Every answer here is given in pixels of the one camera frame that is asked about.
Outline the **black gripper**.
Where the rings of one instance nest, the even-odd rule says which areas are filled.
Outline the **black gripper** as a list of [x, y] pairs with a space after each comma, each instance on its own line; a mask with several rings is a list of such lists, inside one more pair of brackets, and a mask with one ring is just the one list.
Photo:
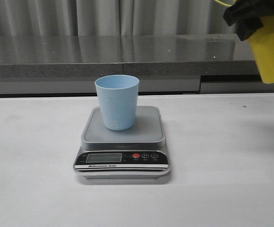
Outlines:
[[274, 20], [274, 0], [238, 0], [223, 14], [228, 26], [236, 25], [236, 34], [241, 41], [250, 38], [265, 27], [263, 20]]

